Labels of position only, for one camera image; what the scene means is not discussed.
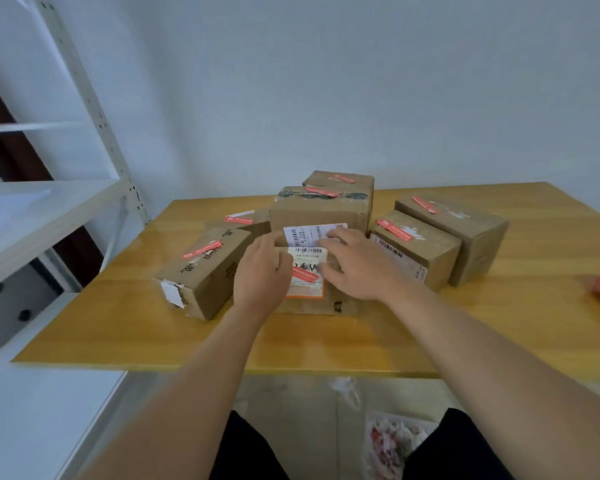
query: white wall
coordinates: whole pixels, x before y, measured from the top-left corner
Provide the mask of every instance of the white wall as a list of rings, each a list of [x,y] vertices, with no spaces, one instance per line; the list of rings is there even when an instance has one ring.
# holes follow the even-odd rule
[[[174,198],[275,193],[316,168],[378,188],[548,180],[600,210],[600,0],[56,6],[153,215]],[[0,67],[31,67],[0,92],[21,107],[33,84],[73,116],[42,82],[26,15],[0,0]],[[97,173],[85,142],[48,145],[54,174]]]

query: right hand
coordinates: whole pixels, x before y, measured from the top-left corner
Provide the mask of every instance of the right hand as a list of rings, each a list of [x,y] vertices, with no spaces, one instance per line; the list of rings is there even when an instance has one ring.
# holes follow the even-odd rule
[[[337,289],[353,298],[386,302],[405,286],[406,279],[398,266],[359,230],[338,227],[327,237],[337,237],[340,242],[321,239],[317,244],[336,256],[342,272],[325,263],[319,265],[319,271]]]

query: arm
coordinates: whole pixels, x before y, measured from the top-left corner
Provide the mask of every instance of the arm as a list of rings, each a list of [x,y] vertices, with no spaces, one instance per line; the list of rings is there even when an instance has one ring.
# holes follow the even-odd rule
[[[600,479],[599,396],[405,280],[359,231],[328,236],[342,273],[323,266],[325,279],[392,309],[515,478]]]
[[[206,479],[260,328],[285,297],[293,258],[274,234],[250,245],[238,266],[233,306],[171,384],[124,429],[80,480]]]

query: floor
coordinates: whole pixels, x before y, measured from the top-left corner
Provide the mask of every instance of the floor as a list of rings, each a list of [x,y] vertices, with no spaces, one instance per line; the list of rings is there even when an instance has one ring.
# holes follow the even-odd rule
[[[112,419],[87,457],[88,463],[168,374],[135,374]],[[332,389],[330,379],[311,376],[245,376],[234,409],[264,435],[292,480],[362,479],[361,444],[366,410],[439,421],[455,396],[437,379],[358,379],[356,410]],[[600,394],[600,384],[591,384]]]

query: barcode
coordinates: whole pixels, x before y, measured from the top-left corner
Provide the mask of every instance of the barcode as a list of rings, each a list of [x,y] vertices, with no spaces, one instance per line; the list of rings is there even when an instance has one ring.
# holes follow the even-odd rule
[[[393,254],[395,254],[398,257],[402,257],[402,253],[400,251],[398,251],[397,249],[394,249],[392,246],[390,246],[389,244],[387,244],[384,241],[378,241],[380,243],[380,245],[388,250],[390,250]]]
[[[294,240],[294,246],[295,247],[300,246],[300,239],[298,239],[298,233],[296,232],[295,229],[291,229],[291,237]]]

